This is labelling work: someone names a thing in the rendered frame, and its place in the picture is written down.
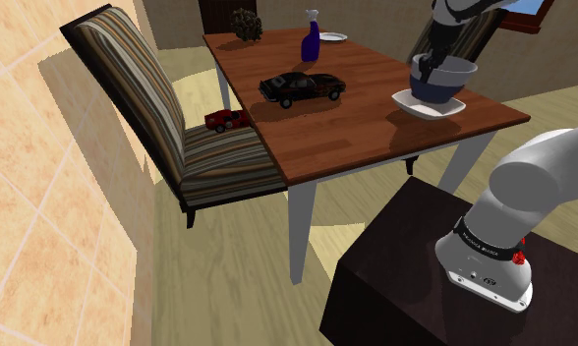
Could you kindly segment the striped upholstered chair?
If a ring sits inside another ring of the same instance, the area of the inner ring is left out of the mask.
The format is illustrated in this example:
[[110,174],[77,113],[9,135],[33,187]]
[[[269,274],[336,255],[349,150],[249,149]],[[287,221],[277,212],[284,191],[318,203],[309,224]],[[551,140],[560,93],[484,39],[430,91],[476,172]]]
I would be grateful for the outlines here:
[[255,129],[189,128],[172,83],[127,13],[111,5],[60,28],[118,108],[188,221],[199,209],[285,190]]
[[[504,9],[494,9],[472,17],[462,23],[463,29],[455,43],[452,45],[448,56],[460,57],[476,64],[476,60],[497,30],[507,11]],[[429,20],[414,45],[407,64],[411,68],[412,58],[417,54],[427,54],[430,50],[429,33],[434,20]]]

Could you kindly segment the grey and blue bowl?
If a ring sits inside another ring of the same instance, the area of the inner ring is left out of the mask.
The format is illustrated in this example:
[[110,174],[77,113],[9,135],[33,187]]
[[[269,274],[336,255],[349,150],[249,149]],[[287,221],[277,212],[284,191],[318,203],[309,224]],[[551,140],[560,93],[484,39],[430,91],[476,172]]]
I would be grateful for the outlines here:
[[426,103],[448,102],[466,85],[470,77],[478,71],[478,66],[460,57],[447,56],[443,63],[430,73],[428,80],[422,81],[419,68],[425,53],[417,54],[411,61],[410,87],[412,95]]

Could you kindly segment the white square plate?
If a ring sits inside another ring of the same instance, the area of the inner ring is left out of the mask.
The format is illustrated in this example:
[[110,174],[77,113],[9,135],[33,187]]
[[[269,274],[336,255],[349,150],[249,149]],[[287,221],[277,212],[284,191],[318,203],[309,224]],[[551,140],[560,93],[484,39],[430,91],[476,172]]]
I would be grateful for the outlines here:
[[410,89],[403,89],[392,95],[396,105],[407,113],[424,120],[438,120],[457,114],[466,104],[454,97],[442,104],[427,103],[415,98]]

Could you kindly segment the red framed window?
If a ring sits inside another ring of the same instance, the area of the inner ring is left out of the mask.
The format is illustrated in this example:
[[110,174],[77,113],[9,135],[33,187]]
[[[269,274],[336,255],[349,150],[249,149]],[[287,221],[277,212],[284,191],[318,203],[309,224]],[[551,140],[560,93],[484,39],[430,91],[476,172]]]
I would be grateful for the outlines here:
[[548,13],[554,0],[518,0],[504,6],[508,11],[499,25],[501,29],[509,29],[528,34],[536,34]]

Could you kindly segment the wooden table with white legs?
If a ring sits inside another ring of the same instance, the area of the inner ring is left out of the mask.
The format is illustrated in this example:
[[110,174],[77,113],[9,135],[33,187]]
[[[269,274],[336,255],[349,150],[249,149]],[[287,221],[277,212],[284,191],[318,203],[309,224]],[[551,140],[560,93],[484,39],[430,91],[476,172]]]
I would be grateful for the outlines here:
[[[234,94],[288,187],[290,278],[302,280],[317,184],[414,155],[455,146],[439,187],[454,193],[499,130],[529,115],[464,89],[466,109],[426,121],[401,110],[392,95],[410,69],[350,40],[327,43],[315,63],[300,63],[305,29],[273,29],[257,42],[232,33],[204,36],[222,98]],[[296,102],[287,110],[263,101],[259,83],[291,70],[330,73],[347,85],[337,101]]]

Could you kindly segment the blue spray bottle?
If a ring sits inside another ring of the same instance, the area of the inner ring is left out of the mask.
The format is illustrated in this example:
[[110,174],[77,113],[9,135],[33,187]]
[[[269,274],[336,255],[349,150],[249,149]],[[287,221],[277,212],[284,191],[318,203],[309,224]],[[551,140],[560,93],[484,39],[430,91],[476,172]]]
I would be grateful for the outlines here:
[[301,59],[303,62],[315,62],[319,56],[319,27],[318,10],[307,10],[306,14],[310,22],[310,31],[303,38],[301,44]]

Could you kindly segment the black toy car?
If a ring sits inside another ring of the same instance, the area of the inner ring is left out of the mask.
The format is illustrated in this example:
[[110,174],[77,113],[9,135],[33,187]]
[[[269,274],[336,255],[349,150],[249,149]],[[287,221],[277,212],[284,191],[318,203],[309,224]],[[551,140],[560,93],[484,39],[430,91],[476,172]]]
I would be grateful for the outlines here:
[[288,72],[260,81],[258,90],[265,100],[288,109],[298,100],[327,97],[335,101],[346,91],[346,83],[330,74]]

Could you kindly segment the dark pine cone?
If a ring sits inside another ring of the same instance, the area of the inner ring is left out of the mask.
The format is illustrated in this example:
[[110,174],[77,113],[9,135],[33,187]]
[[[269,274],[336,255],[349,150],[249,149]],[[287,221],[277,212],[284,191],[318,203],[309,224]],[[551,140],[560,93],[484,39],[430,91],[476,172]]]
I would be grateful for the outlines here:
[[261,19],[250,10],[240,8],[230,15],[230,28],[243,41],[261,39]]

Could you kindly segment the dark wooden door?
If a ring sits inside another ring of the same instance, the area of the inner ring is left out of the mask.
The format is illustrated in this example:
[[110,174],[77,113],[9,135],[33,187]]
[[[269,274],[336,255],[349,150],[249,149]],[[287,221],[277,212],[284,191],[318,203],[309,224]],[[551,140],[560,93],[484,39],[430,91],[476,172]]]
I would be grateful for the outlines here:
[[230,15],[239,9],[257,12],[257,0],[198,0],[205,34],[230,32]]

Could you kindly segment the dark robot stand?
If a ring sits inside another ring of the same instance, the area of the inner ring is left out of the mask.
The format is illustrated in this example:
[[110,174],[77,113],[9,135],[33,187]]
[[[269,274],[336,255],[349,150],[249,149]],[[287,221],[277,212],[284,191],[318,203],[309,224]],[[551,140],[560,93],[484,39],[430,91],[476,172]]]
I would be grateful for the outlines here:
[[577,253],[527,236],[521,314],[448,280],[434,244],[469,207],[409,178],[338,261],[320,332],[333,346],[578,346]]

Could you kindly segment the red toy car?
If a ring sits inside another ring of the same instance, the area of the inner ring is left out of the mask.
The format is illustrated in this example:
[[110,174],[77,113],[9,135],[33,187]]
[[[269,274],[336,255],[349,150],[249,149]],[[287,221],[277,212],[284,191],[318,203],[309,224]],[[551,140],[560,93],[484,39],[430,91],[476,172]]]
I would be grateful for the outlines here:
[[204,124],[209,130],[213,130],[216,133],[252,126],[244,110],[230,109],[222,109],[205,115]]

